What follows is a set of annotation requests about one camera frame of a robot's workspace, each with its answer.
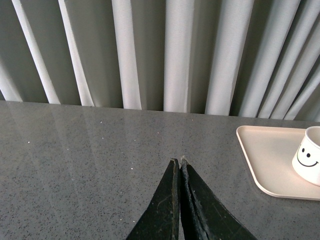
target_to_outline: curtain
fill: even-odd
[[[320,122],[320,0],[2,0],[0,100]]]

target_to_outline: cup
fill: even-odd
[[[304,138],[292,159],[292,166],[302,178],[320,186],[320,126],[305,130]]]

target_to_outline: beige tray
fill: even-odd
[[[292,159],[305,129],[240,126],[236,130],[255,184],[278,198],[320,200],[320,187],[300,177]]]

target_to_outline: cup rim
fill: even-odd
[[[312,129],[319,129],[320,130],[320,126],[310,126],[308,127],[306,130],[305,130],[305,137],[309,140],[309,142],[314,145],[317,149],[320,149],[320,145],[316,144],[310,137],[309,137],[309,134],[308,132]]]

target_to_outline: countertop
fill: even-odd
[[[320,202],[262,192],[242,125],[320,123],[0,101],[0,239],[125,239],[182,155],[258,239],[317,239]]]

